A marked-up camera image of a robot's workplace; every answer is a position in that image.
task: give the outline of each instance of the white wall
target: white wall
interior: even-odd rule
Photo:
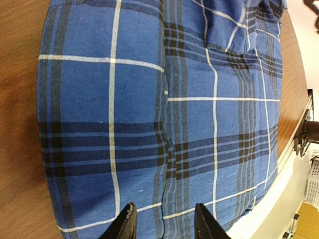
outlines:
[[[288,0],[287,4],[304,63],[307,86],[314,90],[315,120],[319,121],[319,34],[315,28],[318,16],[303,0]]]

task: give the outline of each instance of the white container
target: white container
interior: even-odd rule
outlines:
[[[309,176],[308,176],[305,201],[313,205],[319,211],[319,161],[318,160],[314,160]]]

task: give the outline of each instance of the wooden table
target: wooden table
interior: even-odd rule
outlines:
[[[0,1],[0,238],[58,239],[41,161],[35,81],[48,0]],[[283,18],[284,89],[279,153],[307,102],[289,16]]]

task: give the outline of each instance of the blue plaid shirt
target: blue plaid shirt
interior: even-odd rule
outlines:
[[[51,0],[38,65],[43,165],[65,239],[128,202],[138,239],[225,230],[277,176],[282,0]]]

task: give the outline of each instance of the white stripe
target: white stripe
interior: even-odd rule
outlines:
[[[249,7],[250,7],[250,1],[251,1],[251,0],[248,0],[248,2],[247,2],[247,9],[249,9]],[[247,40],[248,40],[248,50],[250,50],[250,38],[249,38],[249,18],[248,18],[248,11],[246,12],[246,21],[247,21],[247,24],[246,24],[246,31],[247,31]]]
[[[262,61],[260,59],[260,57],[258,56],[258,51],[255,48],[256,51],[256,56],[259,59],[259,63],[260,63],[260,69],[261,69],[261,75],[263,78],[263,87],[264,87],[264,97],[266,99],[266,84],[265,84],[265,77],[264,77],[264,70],[263,70],[263,64]],[[270,159],[271,159],[271,143],[270,143],[270,131],[269,131],[269,117],[268,117],[268,106],[267,106],[267,102],[265,102],[265,110],[266,110],[266,121],[267,121],[267,133],[268,133],[268,146],[269,146],[269,157],[268,157],[268,168],[267,168],[267,179],[268,179],[268,174],[269,174],[269,168],[270,168]]]
[[[60,231],[62,231],[64,233],[71,233],[71,232],[75,232],[75,231],[78,231],[78,230],[83,230],[83,229],[86,229],[86,228],[90,228],[90,227],[94,227],[94,226],[98,226],[98,225],[111,223],[114,220],[115,220],[115,218],[111,218],[111,219],[108,219],[108,220],[105,220],[105,221],[91,223],[91,224],[87,224],[87,225],[80,226],[80,227],[75,227],[75,228],[67,228],[67,229],[65,229],[65,228],[61,228],[59,226],[58,226],[58,228],[59,228]]]
[[[118,40],[120,10],[122,0],[116,1],[113,30],[112,30],[112,41],[111,41],[111,58],[116,59],[116,48]],[[112,180],[115,194],[115,217],[120,213],[120,188],[118,182],[118,176],[116,172],[116,158],[115,158],[115,137],[114,137],[114,101],[115,101],[115,68],[116,63],[110,62],[110,77],[109,77],[109,148],[110,148],[110,165],[112,172]]]
[[[206,48],[206,57],[207,62],[210,68],[213,70],[215,75],[214,80],[214,97],[217,96],[217,84],[218,84],[218,74],[215,68],[212,66],[209,58],[209,52]],[[216,200],[216,190],[217,190],[217,176],[218,176],[218,150],[217,150],[217,113],[216,113],[216,106],[217,101],[213,101],[213,119],[214,119],[214,185],[213,185],[213,201]],[[216,213],[216,204],[213,205],[213,215],[217,220],[217,213]]]
[[[136,61],[130,59],[116,59],[110,57],[87,57],[87,56],[70,56],[70,55],[39,55],[39,60],[56,60],[56,61],[80,61],[80,62],[91,62],[91,63],[117,63],[135,66],[144,66],[156,69],[158,71],[164,72],[161,66],[153,63]]]
[[[281,35],[281,29],[280,29],[280,26],[279,26],[279,22],[277,22],[277,27],[278,27],[278,38],[280,38],[280,35]]]
[[[174,97],[168,98],[168,101],[261,101],[261,102],[280,102],[276,99],[258,99],[258,98],[231,98],[231,97]]]
[[[205,14],[205,6],[204,6],[204,1],[201,0],[201,6],[203,8],[203,15],[205,18],[205,31],[204,31],[204,41],[205,41],[205,46],[207,45],[207,31],[208,31],[208,20]]]
[[[149,206],[146,206],[146,207],[143,207],[143,208],[139,208],[139,209],[137,209],[137,212],[139,213],[139,212],[142,212],[142,211],[145,211],[145,210],[148,210],[148,209],[152,209],[152,208],[156,208],[156,207],[160,207],[160,206],[161,206],[161,203],[156,203],[156,204],[149,205]],[[111,218],[111,219],[108,219],[108,220],[105,220],[105,221],[91,223],[91,224],[87,224],[87,225],[80,226],[80,227],[75,227],[75,228],[64,229],[64,228],[61,228],[59,226],[58,226],[58,228],[60,229],[60,231],[62,231],[64,233],[71,233],[71,232],[75,232],[75,231],[78,231],[78,230],[83,230],[83,229],[86,229],[86,228],[90,228],[90,227],[94,227],[94,226],[98,226],[98,225],[111,223],[114,220],[115,220],[115,218]]]
[[[254,198],[254,203],[253,203],[253,206],[251,207],[251,209],[254,209],[254,207],[256,205],[256,199],[257,199],[257,196],[255,196],[255,198]]]
[[[240,19],[239,19],[239,22],[240,22],[240,23],[243,22],[244,17],[245,17],[245,9],[242,8],[242,9],[241,9]],[[226,47],[226,49],[225,49],[225,52],[228,52],[229,47],[230,47],[231,44],[233,43],[233,40],[234,40],[234,38],[235,38],[235,34],[236,34],[237,30],[238,30],[238,25],[235,26],[233,32],[232,32],[231,35],[230,35],[229,43],[228,43],[228,45],[227,45],[227,47]]]
[[[271,173],[271,175],[269,175],[269,178],[274,174],[274,172],[277,170],[277,167],[275,168],[275,170]],[[224,198],[221,198],[221,199],[218,199],[216,201],[211,201],[211,202],[208,202],[208,203],[204,203],[205,206],[209,206],[209,205],[214,205],[216,203],[219,203],[219,202],[222,202],[222,201],[225,201],[227,199],[231,199],[231,198],[234,198],[234,197],[237,197],[241,194],[244,194],[244,193],[247,193],[247,192],[250,192],[256,188],[258,188],[260,185],[264,184],[267,182],[267,180],[269,179],[267,178],[265,181],[261,182],[261,183],[258,183],[256,186],[252,187],[252,188],[249,188],[249,189],[246,189],[245,191],[242,191],[242,192],[239,192],[239,193],[236,193],[236,194],[233,194],[233,195],[230,195],[230,196],[227,196],[227,197],[224,197]],[[169,216],[165,216],[163,217],[164,220],[167,220],[167,219],[172,219],[172,218],[175,218],[175,217],[179,217],[181,215],[184,215],[184,214],[187,214],[187,213],[190,213],[190,212],[193,212],[195,211],[195,208],[191,208],[191,209],[188,209],[186,211],[183,211],[183,212],[180,212],[180,213],[175,213],[175,214],[172,214],[172,215],[169,215]]]
[[[149,206],[146,206],[146,207],[143,207],[143,208],[139,208],[139,209],[137,209],[137,211],[139,213],[139,212],[142,212],[142,211],[145,211],[145,210],[148,210],[148,209],[152,209],[152,208],[157,208],[157,207],[160,207],[160,206],[161,206],[161,203],[156,203],[156,204],[149,205]]]
[[[226,18],[226,19],[228,19],[228,20],[231,20],[233,23],[235,23],[235,24],[238,25],[239,27],[246,28],[245,25],[243,25],[243,24],[241,24],[241,23],[235,21],[235,20],[234,20],[232,17],[230,17],[229,15],[227,15],[227,14],[221,12],[221,11],[217,11],[217,10],[213,10],[213,9],[208,8],[208,7],[205,7],[204,5],[200,4],[200,3],[197,2],[196,0],[192,0],[192,1],[193,1],[194,3],[200,5],[200,6],[204,7],[205,9],[211,11],[213,14],[216,14],[216,15],[222,16],[222,17],[224,17],[224,18]]]
[[[262,31],[262,32],[264,32],[264,33],[266,33],[266,34],[268,34],[268,35],[272,36],[273,38],[275,38],[277,41],[279,41],[279,42],[280,42],[280,39],[278,39],[275,35],[273,35],[273,34],[271,34],[271,33],[267,32],[267,31],[264,31],[264,30],[259,29],[259,28],[256,28],[256,31]]]

